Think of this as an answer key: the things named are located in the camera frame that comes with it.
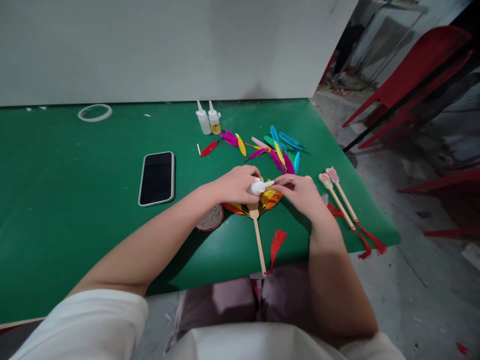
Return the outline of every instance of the white tape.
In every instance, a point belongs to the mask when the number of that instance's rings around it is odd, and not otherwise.
[[[87,110],[90,110],[94,107],[102,107],[102,108],[105,108],[106,109],[106,113],[104,113],[103,115],[99,116],[99,117],[93,117],[93,118],[86,118],[86,117],[83,117],[83,113],[86,112]],[[82,110],[80,110],[78,112],[78,118],[86,123],[97,123],[99,121],[102,121],[102,120],[105,120],[106,118],[109,118],[110,115],[112,115],[113,113],[113,110],[110,106],[108,105],[105,105],[105,104],[94,104],[94,105],[90,105],[90,106],[87,106],[87,107],[84,107]]]

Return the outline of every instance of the pink pants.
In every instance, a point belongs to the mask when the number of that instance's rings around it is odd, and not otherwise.
[[[165,352],[190,329],[254,321],[291,324],[320,337],[310,304],[307,263],[274,269],[259,289],[259,304],[248,277],[182,291]]]

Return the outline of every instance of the white shirt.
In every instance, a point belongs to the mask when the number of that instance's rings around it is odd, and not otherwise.
[[[147,316],[147,302],[141,296],[107,289],[83,291],[59,303],[11,360],[129,360],[142,337]],[[165,358],[405,359],[382,332],[338,351],[298,327],[272,322],[190,330]]]

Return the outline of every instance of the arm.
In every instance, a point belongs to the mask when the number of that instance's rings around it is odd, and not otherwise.
[[[294,178],[289,188],[274,185],[311,221],[308,255],[311,304],[324,340],[336,348],[378,332],[370,302],[355,273],[337,221],[325,206],[309,177]]]
[[[70,295],[92,289],[113,289],[144,296],[200,219],[216,204],[254,203],[247,189],[260,172],[255,166],[233,168],[200,186],[128,236],[105,255],[73,288]]]

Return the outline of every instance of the small container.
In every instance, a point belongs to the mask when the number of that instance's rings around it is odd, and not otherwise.
[[[210,103],[210,110],[208,111],[208,118],[210,119],[211,131],[215,135],[218,135],[220,134],[220,131],[221,131],[219,119],[222,115],[214,109],[214,106],[212,105],[212,101],[209,101],[209,103]]]
[[[195,112],[196,116],[198,117],[198,121],[200,122],[201,131],[205,135],[210,135],[212,133],[212,128],[210,127],[209,117],[207,116],[207,112],[202,109],[202,105],[200,105],[200,101],[196,101],[198,105],[198,111]]]
[[[263,182],[259,177],[255,178],[255,182],[250,185],[250,188],[247,190],[247,193],[251,195],[260,195],[267,190],[268,187],[272,186],[275,181]]]

